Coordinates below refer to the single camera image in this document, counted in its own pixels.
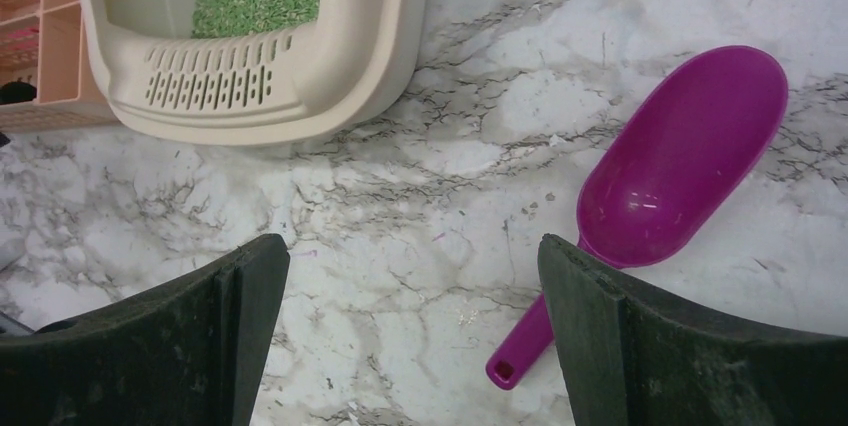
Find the purple plastic litter scoop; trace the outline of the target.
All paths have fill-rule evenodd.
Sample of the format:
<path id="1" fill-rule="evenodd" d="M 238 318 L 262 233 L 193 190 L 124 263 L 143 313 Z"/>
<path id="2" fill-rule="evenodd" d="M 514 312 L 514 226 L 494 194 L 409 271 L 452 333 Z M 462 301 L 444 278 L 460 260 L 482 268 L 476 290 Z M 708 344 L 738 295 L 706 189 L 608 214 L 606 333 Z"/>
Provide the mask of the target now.
<path id="1" fill-rule="evenodd" d="M 722 46 L 685 61 L 585 179 L 578 249 L 616 269 L 678 253 L 762 158 L 788 96 L 782 65 L 761 49 Z"/>

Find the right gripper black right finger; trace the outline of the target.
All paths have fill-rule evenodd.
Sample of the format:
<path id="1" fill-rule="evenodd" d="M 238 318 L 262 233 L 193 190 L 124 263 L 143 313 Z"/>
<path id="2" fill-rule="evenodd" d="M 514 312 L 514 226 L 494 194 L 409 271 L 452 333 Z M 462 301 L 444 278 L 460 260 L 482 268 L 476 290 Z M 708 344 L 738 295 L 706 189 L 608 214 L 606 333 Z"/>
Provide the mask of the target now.
<path id="1" fill-rule="evenodd" d="M 843 425 L 847 340 L 729 315 L 552 234 L 538 272 L 578 425 Z"/>

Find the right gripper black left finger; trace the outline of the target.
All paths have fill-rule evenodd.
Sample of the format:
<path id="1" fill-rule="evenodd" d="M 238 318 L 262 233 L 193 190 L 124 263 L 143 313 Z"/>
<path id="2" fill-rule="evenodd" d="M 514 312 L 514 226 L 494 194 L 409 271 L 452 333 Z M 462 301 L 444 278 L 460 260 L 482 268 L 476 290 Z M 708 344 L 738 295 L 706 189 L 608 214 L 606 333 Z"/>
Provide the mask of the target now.
<path id="1" fill-rule="evenodd" d="M 1 337 L 5 425 L 246 425 L 290 255 L 261 235 L 108 306 Z"/>

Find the beige plastic litter box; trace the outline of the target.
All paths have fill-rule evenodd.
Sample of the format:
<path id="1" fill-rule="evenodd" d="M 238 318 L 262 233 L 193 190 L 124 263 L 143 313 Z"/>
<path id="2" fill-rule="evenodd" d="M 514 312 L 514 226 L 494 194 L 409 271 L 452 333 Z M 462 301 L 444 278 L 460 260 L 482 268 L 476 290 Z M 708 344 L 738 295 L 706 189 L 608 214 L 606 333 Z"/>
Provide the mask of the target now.
<path id="1" fill-rule="evenodd" d="M 267 146 L 389 108 L 410 82 L 426 0 L 319 0 L 317 18 L 195 39 L 195 0 L 79 0 L 94 81 L 117 119 L 155 137 Z"/>

